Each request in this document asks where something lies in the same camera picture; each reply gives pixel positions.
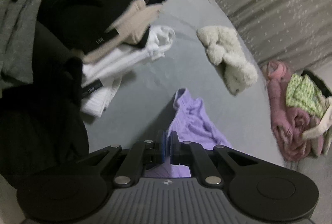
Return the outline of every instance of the green checkered cloth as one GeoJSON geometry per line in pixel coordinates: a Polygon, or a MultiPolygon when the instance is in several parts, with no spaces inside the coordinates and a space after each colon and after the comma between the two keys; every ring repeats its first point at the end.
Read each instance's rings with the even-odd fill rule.
{"type": "Polygon", "coordinates": [[[302,108],[320,119],[325,112],[322,92],[307,75],[292,75],[286,90],[286,105],[302,108]]]}

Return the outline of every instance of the clothing label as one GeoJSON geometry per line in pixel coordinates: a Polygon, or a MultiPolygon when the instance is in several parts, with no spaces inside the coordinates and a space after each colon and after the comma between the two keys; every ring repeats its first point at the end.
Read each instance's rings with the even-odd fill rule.
{"type": "Polygon", "coordinates": [[[116,36],[119,35],[119,33],[117,32],[116,29],[112,28],[110,29],[110,27],[112,27],[112,25],[110,25],[106,30],[105,32],[103,32],[101,34],[101,36],[98,37],[97,40],[95,40],[95,42],[100,46],[102,45],[103,43],[109,41],[109,40],[112,40],[113,38],[115,38],[116,36]]]}
{"type": "Polygon", "coordinates": [[[92,92],[95,92],[97,89],[103,87],[102,82],[98,79],[93,81],[91,84],[82,88],[82,99],[89,96],[92,92]]]}

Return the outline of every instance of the ribbed gray plastic surface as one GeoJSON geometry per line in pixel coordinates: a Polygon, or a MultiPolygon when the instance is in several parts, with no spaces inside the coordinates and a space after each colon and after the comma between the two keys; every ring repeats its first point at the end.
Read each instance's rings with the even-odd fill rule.
{"type": "MultiPolygon", "coordinates": [[[[36,224],[27,220],[26,224],[36,224]]],[[[131,188],[114,191],[96,214],[77,224],[262,224],[239,213],[219,189],[196,178],[141,178],[131,188]]],[[[311,224],[309,220],[294,222],[311,224]]]]}

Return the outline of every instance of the white cloth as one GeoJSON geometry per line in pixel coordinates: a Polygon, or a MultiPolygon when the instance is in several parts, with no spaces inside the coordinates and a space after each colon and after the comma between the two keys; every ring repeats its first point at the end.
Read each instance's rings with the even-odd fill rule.
{"type": "Polygon", "coordinates": [[[330,127],[327,133],[324,136],[324,144],[323,144],[323,154],[327,156],[330,146],[332,144],[332,127],[330,127]]]}
{"type": "Polygon", "coordinates": [[[81,110],[89,115],[101,117],[120,87],[121,76],[136,65],[164,57],[175,38],[174,30],[167,26],[151,26],[145,48],[137,49],[122,44],[95,63],[83,64],[85,87],[100,79],[103,87],[82,100],[81,110]]]}
{"type": "Polygon", "coordinates": [[[332,126],[332,97],[328,97],[325,100],[325,105],[327,108],[323,118],[320,123],[302,134],[302,139],[313,139],[324,134],[332,126]]]}
{"type": "Polygon", "coordinates": [[[82,100],[81,111],[95,116],[101,117],[104,110],[108,107],[113,97],[117,93],[117,90],[121,84],[121,77],[109,81],[108,84],[95,92],[93,92],[88,98],[82,100]]]}
{"type": "Polygon", "coordinates": [[[143,49],[122,44],[95,63],[83,64],[83,87],[100,79],[102,84],[132,70],[137,64],[164,57],[175,38],[174,30],[167,26],[151,26],[143,49]]]}

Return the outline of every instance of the gray bed sheet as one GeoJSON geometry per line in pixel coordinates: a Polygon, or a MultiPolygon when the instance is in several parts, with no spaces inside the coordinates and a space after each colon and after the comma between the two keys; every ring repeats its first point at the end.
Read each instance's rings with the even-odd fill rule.
{"type": "MultiPolygon", "coordinates": [[[[175,115],[174,93],[186,87],[193,97],[203,98],[210,119],[235,149],[283,166],[271,132],[268,95],[261,73],[255,85],[232,96],[220,68],[210,64],[196,37],[196,30],[203,26],[232,27],[215,1],[168,0],[154,24],[174,29],[173,47],[165,58],[125,75],[101,118],[83,115],[90,151],[110,144],[129,148],[135,141],[153,138],[159,129],[167,129],[175,115]]],[[[242,40],[241,43],[247,58],[254,61],[242,40]]]]}

